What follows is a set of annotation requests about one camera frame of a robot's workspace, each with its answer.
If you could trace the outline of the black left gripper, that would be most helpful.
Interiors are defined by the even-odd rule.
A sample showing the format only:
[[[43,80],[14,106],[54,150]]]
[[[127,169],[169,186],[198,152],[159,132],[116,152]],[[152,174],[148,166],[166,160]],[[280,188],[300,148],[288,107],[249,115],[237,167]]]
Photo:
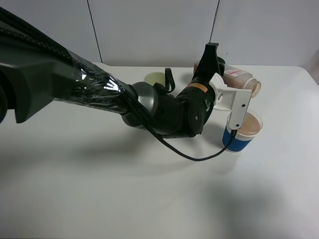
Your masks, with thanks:
[[[210,77],[215,73],[221,74],[217,58],[218,43],[207,43],[204,53],[199,61],[199,64],[194,72],[194,78],[188,84],[188,98],[190,100],[215,100],[216,92],[209,85]]]

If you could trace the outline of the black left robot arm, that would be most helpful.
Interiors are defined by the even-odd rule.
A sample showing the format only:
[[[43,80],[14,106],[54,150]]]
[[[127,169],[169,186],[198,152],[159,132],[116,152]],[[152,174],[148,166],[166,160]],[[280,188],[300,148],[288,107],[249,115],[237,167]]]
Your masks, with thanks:
[[[161,138],[201,134],[215,104],[209,86],[225,62],[208,43],[191,82],[177,95],[170,68],[166,83],[126,84],[6,9],[0,11],[0,116],[15,111],[22,123],[54,100],[122,116],[131,127],[152,129]]]

